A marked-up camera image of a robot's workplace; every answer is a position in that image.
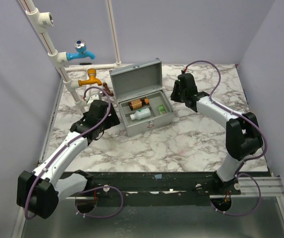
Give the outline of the brown medicine bottle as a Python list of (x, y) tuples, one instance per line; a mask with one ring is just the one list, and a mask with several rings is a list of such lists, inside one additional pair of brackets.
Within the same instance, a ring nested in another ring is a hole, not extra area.
[(131, 109), (131, 111), (138, 110), (138, 109), (140, 109), (143, 106), (148, 105), (148, 104), (149, 104), (148, 98), (136, 99), (136, 100), (133, 100), (133, 101), (129, 102), (129, 108)]

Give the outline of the grey plastic tray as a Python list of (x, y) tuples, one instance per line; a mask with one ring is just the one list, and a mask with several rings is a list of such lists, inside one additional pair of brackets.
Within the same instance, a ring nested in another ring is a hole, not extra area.
[[(141, 97), (141, 101), (143, 100), (148, 101), (148, 104), (133, 110), (131, 110), (129, 106), (129, 102), (131, 100), (126, 100), (119, 104), (119, 110), (121, 111), (123, 120), (127, 126), (137, 124), (138, 122), (145, 122), (146, 120), (155, 120), (164, 116), (171, 116), (173, 114), (172, 106), (162, 91), (147, 94)], [(131, 119), (131, 115), (133, 115), (135, 112), (144, 112), (146, 109), (149, 109), (150, 116), (143, 119)]]

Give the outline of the grey metal medicine box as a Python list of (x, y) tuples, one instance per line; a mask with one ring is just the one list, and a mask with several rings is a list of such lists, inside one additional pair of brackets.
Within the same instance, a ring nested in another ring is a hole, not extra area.
[(163, 91), (160, 59), (112, 69), (109, 75), (127, 136), (172, 122), (174, 111)]

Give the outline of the white medicine bottle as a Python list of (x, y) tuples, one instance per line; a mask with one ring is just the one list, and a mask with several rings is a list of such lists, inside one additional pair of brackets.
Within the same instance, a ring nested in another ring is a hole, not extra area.
[(141, 109), (130, 115), (131, 120), (141, 120), (151, 116), (149, 108)]

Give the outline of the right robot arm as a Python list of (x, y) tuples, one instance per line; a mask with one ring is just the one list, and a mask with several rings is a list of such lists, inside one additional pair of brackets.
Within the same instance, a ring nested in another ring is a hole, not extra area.
[(198, 91), (194, 77), (190, 73), (178, 76), (170, 98), (209, 117), (225, 129), (227, 155), (215, 172), (216, 179), (211, 183), (215, 193), (225, 193), (229, 189), (229, 181), (234, 180), (245, 157), (255, 154), (263, 147), (261, 133), (256, 129), (258, 127), (256, 116), (251, 112), (244, 114), (222, 104), (217, 105), (208, 93)]

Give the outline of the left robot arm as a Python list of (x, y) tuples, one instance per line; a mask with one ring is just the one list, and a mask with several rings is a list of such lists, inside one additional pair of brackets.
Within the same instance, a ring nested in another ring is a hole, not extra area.
[(89, 111), (72, 124), (58, 149), (32, 172), (23, 171), (19, 175), (16, 203), (24, 209), (25, 219), (49, 218), (58, 203), (73, 194), (87, 196), (97, 190), (108, 192), (112, 189), (108, 185), (98, 185), (93, 175), (82, 170), (65, 179), (61, 176), (80, 152), (98, 140), (105, 130), (119, 123), (111, 102), (94, 100)]

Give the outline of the brown faucet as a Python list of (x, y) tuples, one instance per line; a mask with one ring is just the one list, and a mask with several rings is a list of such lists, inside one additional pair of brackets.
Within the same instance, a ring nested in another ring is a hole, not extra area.
[(103, 82), (103, 83), (102, 83), (102, 86), (104, 87), (104, 90), (106, 91), (106, 93), (107, 93), (109, 96), (111, 96), (111, 97), (114, 96), (114, 93), (110, 90), (110, 88), (109, 88), (109, 86), (108, 86), (108, 84), (107, 84), (106, 82)]

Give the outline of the orange plastic faucet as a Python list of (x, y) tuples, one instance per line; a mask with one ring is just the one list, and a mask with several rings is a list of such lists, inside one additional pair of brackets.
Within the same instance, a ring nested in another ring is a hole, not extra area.
[(84, 85), (93, 85), (93, 84), (97, 84), (98, 86), (102, 86), (102, 82), (96, 77), (97, 72), (96, 69), (94, 68), (90, 68), (87, 70), (87, 76), (88, 79), (87, 80), (79, 80), (78, 81), (78, 85), (84, 86)]

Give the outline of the blue plastic faucet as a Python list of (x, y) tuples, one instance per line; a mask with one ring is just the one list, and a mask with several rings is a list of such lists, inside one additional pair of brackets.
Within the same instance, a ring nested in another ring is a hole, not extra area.
[(83, 58), (90, 58), (91, 60), (95, 59), (95, 54), (87, 50), (84, 40), (76, 40), (74, 43), (74, 48), (76, 53), (67, 53), (68, 61)]

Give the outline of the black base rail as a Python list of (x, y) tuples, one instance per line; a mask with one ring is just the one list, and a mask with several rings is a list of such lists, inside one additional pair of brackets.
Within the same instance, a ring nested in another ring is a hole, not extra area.
[(209, 206), (210, 196), (239, 195), (238, 182), (221, 183), (214, 172), (92, 172), (80, 196), (97, 199), (102, 207)]

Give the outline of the white pvc pipe frame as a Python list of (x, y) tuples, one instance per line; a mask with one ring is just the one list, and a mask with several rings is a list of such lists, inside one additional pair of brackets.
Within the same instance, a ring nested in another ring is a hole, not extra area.
[[(47, 28), (54, 26), (53, 18), (50, 12), (40, 12), (39, 9), (35, 6), (34, 2), (31, 0), (20, 0), (19, 4), (24, 10), (29, 22), (34, 28), (37, 36), (39, 37), (41, 43), (43, 44), (45, 50), (47, 51), (47, 55), (56, 68), (57, 72), (60, 74), (62, 81), (71, 94), (75, 105), (82, 112), (85, 111), (85, 107), (87, 106), (87, 102), (80, 98), (76, 92), (76, 88), (79, 88), (77, 82), (71, 80), (67, 74), (65, 69), (65, 65), (67, 64), (67, 53), (66, 52), (58, 52), (54, 47), (54, 44), (48, 34)], [(93, 65), (94, 69), (107, 69), (107, 68), (119, 68), (122, 66), (122, 62), (120, 59), (120, 51), (118, 46), (117, 34), (116, 34), (116, 26), (112, 8), (112, 2), (110, 0), (106, 1), (107, 12), (110, 20), (110, 28), (112, 32), (112, 39), (115, 48), (115, 56), (116, 61), (112, 64), (98, 64)]]

